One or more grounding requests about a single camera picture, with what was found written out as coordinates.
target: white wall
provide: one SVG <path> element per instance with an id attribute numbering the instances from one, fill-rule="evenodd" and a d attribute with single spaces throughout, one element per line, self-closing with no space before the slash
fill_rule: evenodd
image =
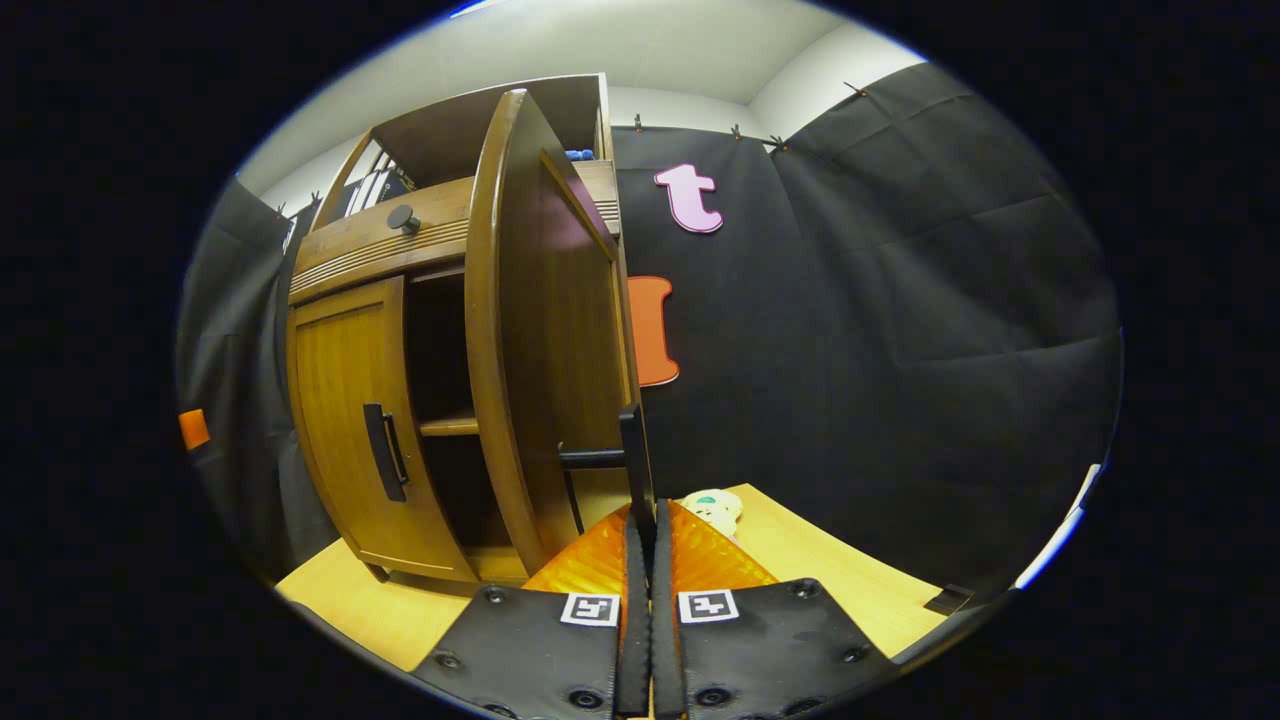
<path id="1" fill-rule="evenodd" d="M 640 113 L 640 124 L 645 127 L 730 132 L 737 123 L 742 135 L 765 137 L 746 105 L 685 92 L 609 86 L 609 122 L 613 127 L 634 127 L 636 113 Z"/>
<path id="2" fill-rule="evenodd" d="M 748 108 L 767 135 L 791 137 L 854 94 L 845 82 L 867 87 L 923 61 L 924 58 L 876 31 L 847 23 L 796 55 L 755 94 Z"/>
<path id="3" fill-rule="evenodd" d="M 269 187 L 259 197 L 273 209 L 284 202 L 284 215 L 293 215 L 311 202 L 312 192 L 319 192 L 320 197 L 324 197 L 329 192 L 329 183 L 333 182 L 333 177 L 338 173 L 338 168 L 342 167 L 343 160 L 356 147 L 357 141 L 360 141 L 358 135 L 325 151 L 319 158 L 312 158 L 285 176 L 284 179 Z"/>

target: wooden table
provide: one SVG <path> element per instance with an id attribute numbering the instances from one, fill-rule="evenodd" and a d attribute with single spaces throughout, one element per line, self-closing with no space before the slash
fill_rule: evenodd
<path id="1" fill-rule="evenodd" d="M 942 623 L 924 609 L 940 588 L 859 552 L 749 484 L 737 542 L 780 580 L 815 578 L 873 643 L 892 657 Z M 343 634 L 403 670 L 412 670 L 462 614 L 476 583 L 392 573 L 379 583 L 335 541 L 275 588 Z"/>

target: orange letter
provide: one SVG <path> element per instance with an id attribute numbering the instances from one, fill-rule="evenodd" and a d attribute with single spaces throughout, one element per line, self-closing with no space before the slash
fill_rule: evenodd
<path id="1" fill-rule="evenodd" d="M 631 295 L 631 333 L 635 337 L 640 387 L 660 386 L 676 379 L 680 365 L 667 356 L 667 329 L 662 322 L 662 301 L 671 295 L 666 278 L 627 278 Z"/>

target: black knob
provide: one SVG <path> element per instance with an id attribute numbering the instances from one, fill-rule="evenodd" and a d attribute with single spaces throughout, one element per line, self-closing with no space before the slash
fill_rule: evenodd
<path id="1" fill-rule="evenodd" d="M 416 233 L 421 224 L 422 222 L 413 217 L 413 209 L 408 205 L 401 205 L 392 210 L 390 215 L 387 215 L 387 227 L 399 228 L 404 234 Z"/>

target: black door handle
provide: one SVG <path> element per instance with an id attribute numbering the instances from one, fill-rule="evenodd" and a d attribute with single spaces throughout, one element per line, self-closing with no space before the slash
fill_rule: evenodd
<path id="1" fill-rule="evenodd" d="M 365 404 L 365 429 L 369 432 L 369 447 L 374 451 L 374 464 L 387 491 L 387 500 L 404 502 L 404 488 L 408 474 L 404 471 L 404 457 L 396 437 L 396 421 L 390 413 L 383 413 L 378 402 Z"/>

